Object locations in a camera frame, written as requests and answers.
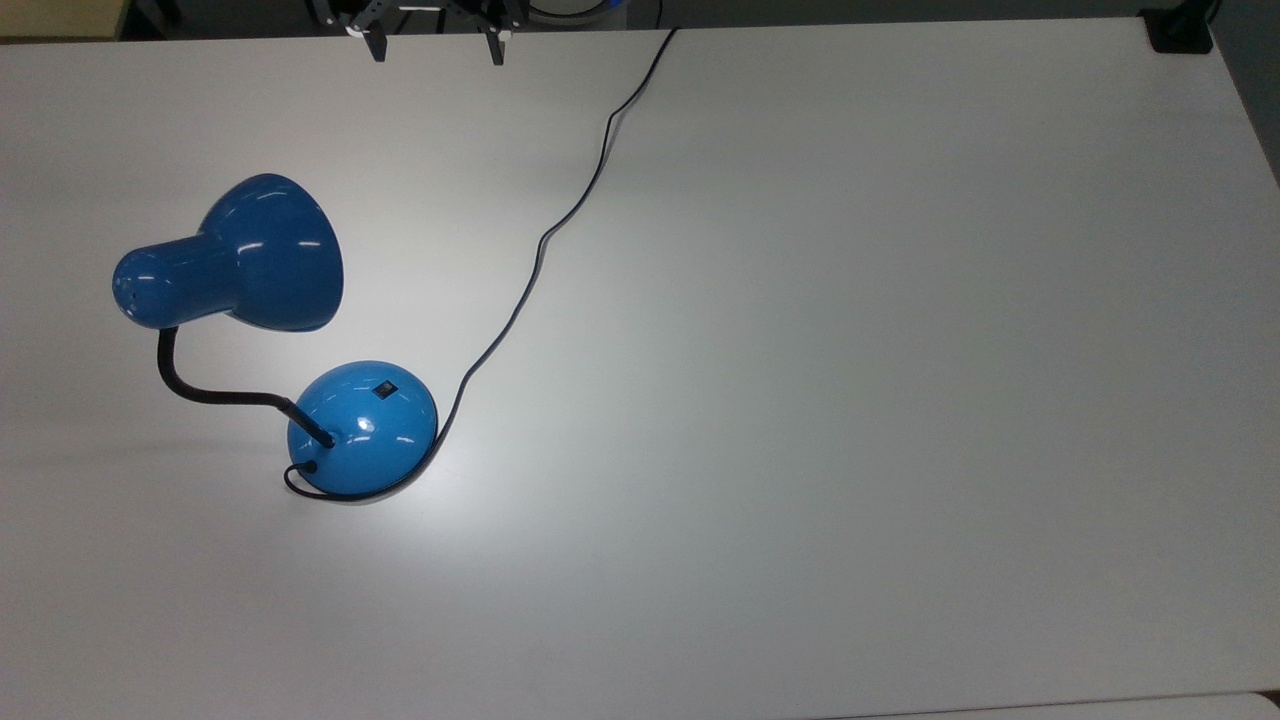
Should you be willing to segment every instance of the white table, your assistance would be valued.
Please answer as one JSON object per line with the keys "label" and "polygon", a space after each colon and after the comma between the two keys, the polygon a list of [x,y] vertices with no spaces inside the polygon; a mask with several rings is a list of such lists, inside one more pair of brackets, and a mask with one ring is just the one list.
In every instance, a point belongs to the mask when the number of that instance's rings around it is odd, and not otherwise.
{"label": "white table", "polygon": [[1139,20],[689,31],[430,470],[289,496],[111,302],[233,183],[447,407],[659,33],[0,47],[0,715],[782,719],[1280,685],[1280,192]]}
{"label": "white table", "polygon": [[1276,720],[1280,717],[1280,710],[1257,694],[1226,694],[928,712],[910,717],[916,720]]}

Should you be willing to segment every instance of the blue desk lamp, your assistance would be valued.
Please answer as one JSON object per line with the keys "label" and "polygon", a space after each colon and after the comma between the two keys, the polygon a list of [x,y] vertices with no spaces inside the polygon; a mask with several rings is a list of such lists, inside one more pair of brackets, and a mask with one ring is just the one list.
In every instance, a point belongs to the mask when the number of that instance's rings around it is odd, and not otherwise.
{"label": "blue desk lamp", "polygon": [[196,234],[125,255],[111,287],[129,319],[160,331],[156,356],[169,389],[195,402],[278,409],[292,420],[291,470],[321,491],[300,492],[361,500],[408,480],[435,443],[435,400],[408,370],[351,363],[320,375],[294,405],[200,389],[174,369],[182,323],[227,313],[260,328],[315,331],[338,311],[342,284],[342,252],[324,211],[293,181],[264,174],[215,202]]}

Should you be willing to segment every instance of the blue lamp base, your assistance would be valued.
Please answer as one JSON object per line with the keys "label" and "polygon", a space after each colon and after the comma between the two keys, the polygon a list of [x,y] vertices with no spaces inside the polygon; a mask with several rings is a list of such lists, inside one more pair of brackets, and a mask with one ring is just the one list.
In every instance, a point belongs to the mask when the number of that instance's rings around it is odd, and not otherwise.
{"label": "blue lamp base", "polygon": [[365,360],[316,378],[297,402],[334,438],[325,448],[289,423],[289,457],[312,487],[337,496],[364,496],[406,479],[435,443],[435,398],[408,370]]}

